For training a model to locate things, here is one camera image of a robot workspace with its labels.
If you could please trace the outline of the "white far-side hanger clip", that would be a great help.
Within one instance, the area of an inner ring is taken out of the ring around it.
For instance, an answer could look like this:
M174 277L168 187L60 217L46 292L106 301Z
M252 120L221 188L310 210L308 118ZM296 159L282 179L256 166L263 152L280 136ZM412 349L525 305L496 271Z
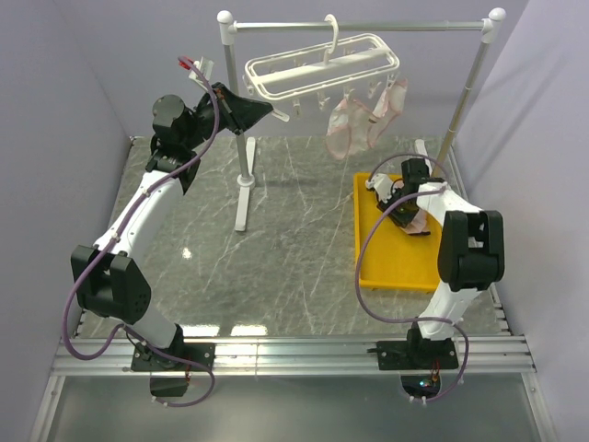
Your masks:
M271 112L271 116L273 116L274 118L278 119L281 122L289 122L290 121L290 116L287 113L282 112L281 110L273 109Z

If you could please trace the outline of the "white pink underwear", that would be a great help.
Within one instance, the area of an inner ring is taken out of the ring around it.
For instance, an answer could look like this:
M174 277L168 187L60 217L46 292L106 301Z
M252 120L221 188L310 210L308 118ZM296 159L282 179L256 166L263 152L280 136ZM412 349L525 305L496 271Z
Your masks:
M325 136L328 152L338 160L360 154L373 148L387 129L404 110L409 81L396 80L390 92L383 92L373 109L362 102L350 99L341 101L329 116Z

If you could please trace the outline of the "white plastic clip hanger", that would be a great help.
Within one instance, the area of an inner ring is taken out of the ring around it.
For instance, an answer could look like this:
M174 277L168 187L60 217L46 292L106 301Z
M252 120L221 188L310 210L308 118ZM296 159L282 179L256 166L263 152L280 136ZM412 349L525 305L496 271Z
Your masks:
M325 23L332 31L328 42L247 61L243 79L248 91L279 102L397 73L400 59L380 37L363 33L342 38L333 15L326 15Z

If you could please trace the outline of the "white end hanger clip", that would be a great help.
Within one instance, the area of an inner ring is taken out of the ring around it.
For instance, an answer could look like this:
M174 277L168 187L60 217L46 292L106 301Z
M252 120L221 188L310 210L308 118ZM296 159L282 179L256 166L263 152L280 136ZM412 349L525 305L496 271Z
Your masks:
M390 75L387 77L387 82L386 82L386 86L383 89L383 93L385 95L387 95L390 90L392 89L392 87L395 85L397 78L394 75Z

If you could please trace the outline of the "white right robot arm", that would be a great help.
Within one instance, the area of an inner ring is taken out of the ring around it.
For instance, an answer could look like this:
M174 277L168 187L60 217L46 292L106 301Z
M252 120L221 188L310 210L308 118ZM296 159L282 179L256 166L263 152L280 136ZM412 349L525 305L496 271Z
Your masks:
M468 203L445 179L430 174L424 156L401 163L400 184L374 171L365 187L397 227L408 229L419 215L432 217L441 227L440 283L411 323L406 342L388 352L386 360L399 369L457 368L452 341L456 325L470 303L504 275L501 213Z

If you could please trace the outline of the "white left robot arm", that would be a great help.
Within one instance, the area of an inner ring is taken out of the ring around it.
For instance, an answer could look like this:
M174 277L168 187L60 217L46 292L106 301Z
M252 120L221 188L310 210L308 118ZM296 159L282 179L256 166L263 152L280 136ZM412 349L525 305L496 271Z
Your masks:
M134 347L132 368L149 371L153 401L181 407L196 372L213 373L214 346L186 343L180 325L156 307L140 264L167 214L192 185L203 154L216 135L243 134L273 106L241 98L225 85L206 88L196 107L165 95L152 108L154 134L139 187L111 227L92 245L71 255L74 286L65 308L74 303L101 318L118 321Z

